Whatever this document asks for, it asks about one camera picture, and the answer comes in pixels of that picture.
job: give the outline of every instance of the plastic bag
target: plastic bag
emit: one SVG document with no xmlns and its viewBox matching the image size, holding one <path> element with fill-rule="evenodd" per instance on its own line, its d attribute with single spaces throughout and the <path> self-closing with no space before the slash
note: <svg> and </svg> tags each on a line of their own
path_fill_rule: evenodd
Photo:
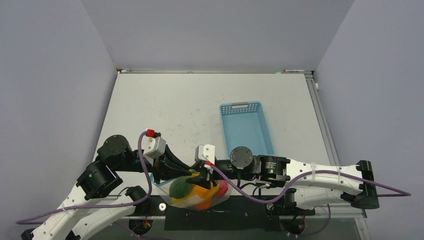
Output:
<svg viewBox="0 0 424 240">
<path fill-rule="evenodd" d="M 198 175 L 198 172 L 194 172 L 191 176 L 181 176 L 160 184 L 153 184 L 159 189 L 158 194 L 168 205 L 182 209 L 202 211 L 222 203 L 230 197 L 233 188 L 225 180 L 218 180 L 217 186 L 213 186 L 211 183 L 210 189 L 186 183 L 186 179 Z"/>
</svg>

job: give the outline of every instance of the light blue tray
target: light blue tray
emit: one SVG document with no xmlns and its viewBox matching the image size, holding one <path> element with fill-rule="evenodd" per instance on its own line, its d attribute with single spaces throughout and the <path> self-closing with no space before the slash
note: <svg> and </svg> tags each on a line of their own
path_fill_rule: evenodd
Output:
<svg viewBox="0 0 424 240">
<path fill-rule="evenodd" d="M 226 103 L 219 106 L 228 157 L 239 146 L 253 155 L 273 155 L 274 148 L 260 101 Z"/>
</svg>

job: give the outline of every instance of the gray wall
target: gray wall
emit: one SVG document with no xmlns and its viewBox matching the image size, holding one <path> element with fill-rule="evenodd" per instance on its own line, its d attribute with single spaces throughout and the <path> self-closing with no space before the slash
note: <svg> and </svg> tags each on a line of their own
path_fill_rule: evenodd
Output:
<svg viewBox="0 0 424 240">
<path fill-rule="evenodd" d="M 315 70 L 354 0 L 82 0 L 124 69 Z"/>
<path fill-rule="evenodd" d="M 376 181 L 412 193 L 367 211 L 376 240 L 422 239 L 423 9 L 422 0 L 356 0 L 315 72 L 341 163 L 370 160 Z"/>
<path fill-rule="evenodd" d="M 79 0 L 0 3 L 0 239 L 59 206 L 91 161 L 116 70 Z"/>
</svg>

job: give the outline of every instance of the robotic arm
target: robotic arm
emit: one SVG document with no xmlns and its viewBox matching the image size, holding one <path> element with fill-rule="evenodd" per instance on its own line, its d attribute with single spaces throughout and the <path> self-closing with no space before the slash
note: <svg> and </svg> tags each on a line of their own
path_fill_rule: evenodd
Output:
<svg viewBox="0 0 424 240">
<path fill-rule="evenodd" d="M 369 161 L 360 161 L 351 166 L 324 166 L 296 161 L 286 157 L 253 155 L 247 147 L 236 147 L 230 159 L 217 160 L 213 145 L 200 145 L 195 152 L 195 164 L 188 166 L 169 149 L 161 134 L 148 130 L 142 142 L 143 156 L 132 151 L 128 141 L 121 135 L 109 137 L 97 150 L 98 156 L 77 179 L 71 193 L 58 209 L 74 205 L 95 205 L 123 181 L 116 171 L 144 172 L 141 161 L 152 173 L 155 183 L 182 176 L 191 176 L 190 169 L 200 174 L 186 181 L 210 189 L 211 183 L 223 179 L 212 166 L 229 179 L 255 181 L 267 188 L 285 187 L 295 177 L 305 172 L 312 175 L 298 179 L 282 198 L 285 208 L 311 210 L 315 206 L 330 203 L 350 203 L 354 208 L 376 209 L 379 201 L 376 187 L 341 174 L 373 181 L 373 170 Z M 316 173 L 335 171 L 338 175 Z M 113 204 L 132 203 L 146 196 L 140 187 L 131 187 Z M 26 230 L 23 240 L 80 240 L 88 239 L 114 221 L 131 215 L 137 208 L 146 208 L 146 203 L 117 208 L 102 208 L 87 215 L 88 208 L 61 211 L 49 217 L 41 226 Z"/>
</svg>

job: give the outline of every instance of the table surface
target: table surface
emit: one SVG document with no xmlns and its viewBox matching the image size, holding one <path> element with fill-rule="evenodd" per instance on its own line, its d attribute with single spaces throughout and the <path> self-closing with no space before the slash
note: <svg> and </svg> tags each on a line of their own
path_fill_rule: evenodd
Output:
<svg viewBox="0 0 424 240">
<path fill-rule="evenodd" d="M 228 159 L 219 106 L 252 101 L 262 103 L 275 156 L 330 164 L 303 74 L 119 74 L 96 149 L 120 134 L 135 150 L 140 133 L 149 128 L 161 132 L 189 166 L 198 145 L 215 145 L 216 158 Z M 117 173 L 124 183 L 111 195 L 124 187 L 148 188 L 143 173 Z M 244 190 L 250 193 L 253 186 Z M 264 189 L 263 194 L 280 191 Z M 156 187 L 152 194 L 157 194 Z"/>
</svg>

